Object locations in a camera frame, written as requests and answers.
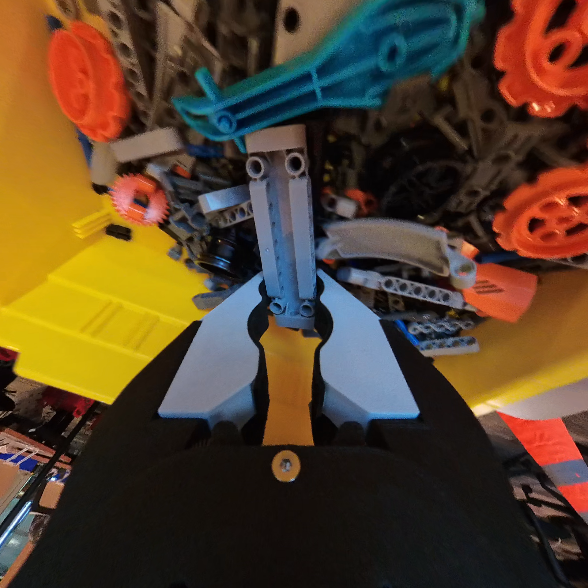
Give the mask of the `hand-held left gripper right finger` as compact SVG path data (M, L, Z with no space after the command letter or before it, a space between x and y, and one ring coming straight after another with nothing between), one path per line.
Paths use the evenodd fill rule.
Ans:
M313 437L334 437L345 423L413 420L420 410L379 318L319 271L313 358Z

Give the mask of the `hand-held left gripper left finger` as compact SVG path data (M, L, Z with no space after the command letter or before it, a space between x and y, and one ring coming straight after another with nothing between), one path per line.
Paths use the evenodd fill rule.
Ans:
M158 415L201 419L210 430L234 424L246 442L263 441L267 423L267 331L263 281L248 281L200 322Z

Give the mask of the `yellow plastic bin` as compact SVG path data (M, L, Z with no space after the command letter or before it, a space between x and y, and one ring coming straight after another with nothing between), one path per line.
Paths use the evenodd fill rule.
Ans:
M90 187L70 121L49 86L46 1L1 1L1 345L20 352L26 378L110 403L149 360L203 312L203 274L166 254L170 237L134 229L130 242L74 223L109 223ZM435 366L476 415L555 398L587 378L587 272L541 278L516 324L476 329L481 351Z

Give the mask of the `pile of building block parts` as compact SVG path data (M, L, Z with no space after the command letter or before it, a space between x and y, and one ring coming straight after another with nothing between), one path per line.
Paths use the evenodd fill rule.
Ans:
M176 126L187 143L203 146L155 158L159 166L195 170L196 181L220 187L217 174L244 183L237 155L212 155L220 148L190 134L171 104L185 93L202 94L192 74L207 66L221 87L260 73L303 48L286 47L303 33L301 1L49 1L51 31L76 21L106 24L122 60L134 113L123 137ZM325 205L335 197L355 199L357 216L393 217L440 223L463 231L484 252L498 245L490 220L501 199L532 170L584 163L587 116L569 105L560 122L532 122L531 114L507 106L495 89L499 74L489 58L499 25L516 19L514 4L490 6L488 21L474 28L465 56L437 87L421 77L390 90L383 107L332 112L329 121L310 125L318 135L320 181Z

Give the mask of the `light grey curved panel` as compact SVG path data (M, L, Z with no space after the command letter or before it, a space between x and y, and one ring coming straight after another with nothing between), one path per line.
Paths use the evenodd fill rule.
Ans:
M452 245L447 233L396 219L362 218L324 225L316 241L318 259L382 259L401 262L448 277L458 289L476 282L475 261Z

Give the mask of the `orange angular panel piece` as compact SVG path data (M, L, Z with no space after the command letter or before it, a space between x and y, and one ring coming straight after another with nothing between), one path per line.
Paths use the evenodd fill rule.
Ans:
M479 316L515 323L529 309L538 282L539 278L532 273L481 263L474 285L462 290L462 295Z

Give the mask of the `orange toothed gear piece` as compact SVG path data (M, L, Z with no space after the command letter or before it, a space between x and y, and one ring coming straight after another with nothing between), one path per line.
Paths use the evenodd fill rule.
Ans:
M169 216L169 203L156 180L142 174L119 177L109 189L116 213L131 224L154 226Z

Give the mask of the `orange striped safety cone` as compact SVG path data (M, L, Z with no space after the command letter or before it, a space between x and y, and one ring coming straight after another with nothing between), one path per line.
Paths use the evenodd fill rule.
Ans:
M556 489L587 522L587 464L561 418L528 420L499 412Z

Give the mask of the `large orange gear wheel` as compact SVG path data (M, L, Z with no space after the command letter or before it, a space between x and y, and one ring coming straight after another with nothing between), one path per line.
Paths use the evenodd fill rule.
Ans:
M540 173L517 187L494 216L497 244L535 259L587 253L587 164Z

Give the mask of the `teal paddle piece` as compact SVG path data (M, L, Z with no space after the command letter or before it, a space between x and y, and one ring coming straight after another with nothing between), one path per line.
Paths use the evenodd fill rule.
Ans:
M293 59L221 89L195 72L203 96L172 99L183 121L235 141L323 108L377 109L411 77L441 77L463 55L483 1L368 1Z

